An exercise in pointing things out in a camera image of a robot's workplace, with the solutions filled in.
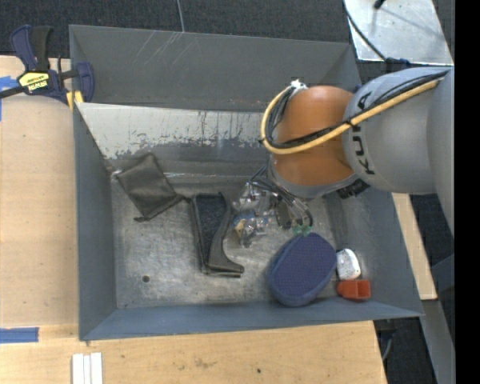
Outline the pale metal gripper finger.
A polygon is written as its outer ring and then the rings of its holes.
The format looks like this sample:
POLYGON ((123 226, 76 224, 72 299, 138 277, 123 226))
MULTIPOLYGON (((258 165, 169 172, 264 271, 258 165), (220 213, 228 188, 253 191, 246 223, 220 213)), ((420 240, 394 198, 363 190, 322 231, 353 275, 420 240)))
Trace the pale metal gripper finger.
POLYGON ((239 245, 244 249, 250 248, 255 240, 266 235, 267 231, 263 228, 244 227, 239 234, 239 245))
POLYGON ((258 232, 258 219, 253 213, 236 214, 230 226, 237 235, 251 235, 258 232))

